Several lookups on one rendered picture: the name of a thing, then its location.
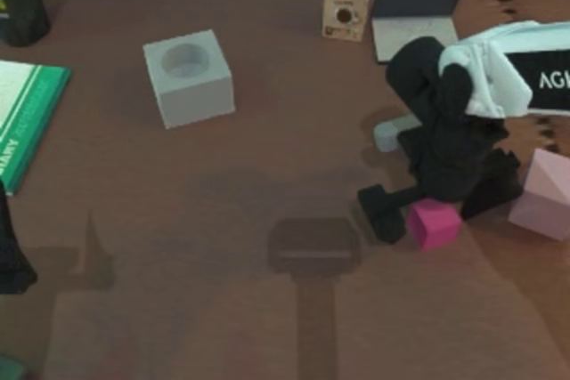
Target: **book cover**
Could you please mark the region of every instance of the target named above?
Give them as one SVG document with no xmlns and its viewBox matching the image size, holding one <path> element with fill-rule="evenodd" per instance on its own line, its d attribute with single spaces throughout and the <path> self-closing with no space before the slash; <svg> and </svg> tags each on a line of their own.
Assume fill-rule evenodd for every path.
<svg viewBox="0 0 570 380">
<path fill-rule="evenodd" d="M 67 84 L 70 70 L 0 61 L 0 178 L 18 190 Z"/>
</svg>

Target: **teal object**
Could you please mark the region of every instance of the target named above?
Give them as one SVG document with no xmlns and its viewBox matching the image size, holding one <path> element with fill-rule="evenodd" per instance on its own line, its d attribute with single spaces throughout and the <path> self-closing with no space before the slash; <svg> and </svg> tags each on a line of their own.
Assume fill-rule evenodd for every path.
<svg viewBox="0 0 570 380">
<path fill-rule="evenodd" d="M 25 380 L 28 371 L 19 362 L 0 355 L 0 380 Z"/>
</svg>

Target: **pink box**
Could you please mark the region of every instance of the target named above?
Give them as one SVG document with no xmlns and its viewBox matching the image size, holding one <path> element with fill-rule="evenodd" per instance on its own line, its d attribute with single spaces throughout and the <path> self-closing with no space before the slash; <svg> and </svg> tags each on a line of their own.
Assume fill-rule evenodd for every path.
<svg viewBox="0 0 570 380">
<path fill-rule="evenodd" d="M 454 241 L 461 224 L 461 217 L 452 205 L 427 198 L 410 206 L 408 229 L 424 250 Z"/>
<path fill-rule="evenodd" d="M 525 193 L 509 221 L 552 239 L 570 239 L 570 158 L 542 149 L 534 152 Z"/>
</svg>

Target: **black cone-shaped object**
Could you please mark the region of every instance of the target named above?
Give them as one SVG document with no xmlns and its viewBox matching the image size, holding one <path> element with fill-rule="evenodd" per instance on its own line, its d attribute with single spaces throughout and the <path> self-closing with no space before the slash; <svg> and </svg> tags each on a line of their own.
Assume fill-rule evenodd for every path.
<svg viewBox="0 0 570 380">
<path fill-rule="evenodd" d="M 0 0 L 0 37 L 11 46 L 30 46 L 51 24 L 43 0 Z"/>
<path fill-rule="evenodd" d="M 18 245 L 0 180 L 0 295 L 23 294 L 36 282 L 37 273 Z"/>
</svg>

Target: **table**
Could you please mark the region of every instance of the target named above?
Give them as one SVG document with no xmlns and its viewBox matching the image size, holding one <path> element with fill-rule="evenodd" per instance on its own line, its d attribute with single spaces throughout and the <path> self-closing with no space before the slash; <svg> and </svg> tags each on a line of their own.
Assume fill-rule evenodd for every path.
<svg viewBox="0 0 570 380">
<path fill-rule="evenodd" d="M 507 224 L 504 208 L 430 253 L 411 237 L 371 244 L 355 192 L 411 178 L 402 155 L 372 148 L 372 127 L 405 108 L 370 32 L 322 39 L 322 0 L 46 3 L 48 38 L 0 48 L 74 70 L 11 200 L 41 282 L 0 303 L 0 353 L 46 380 L 568 378 L 568 246 Z M 461 0 L 456 20 L 467 36 L 567 19 L 567 5 Z M 209 28 L 238 111 L 166 131 L 142 46 Z M 534 118 L 509 127 L 524 162 L 552 143 Z M 332 261 L 279 264 L 275 242 Z"/>
</svg>

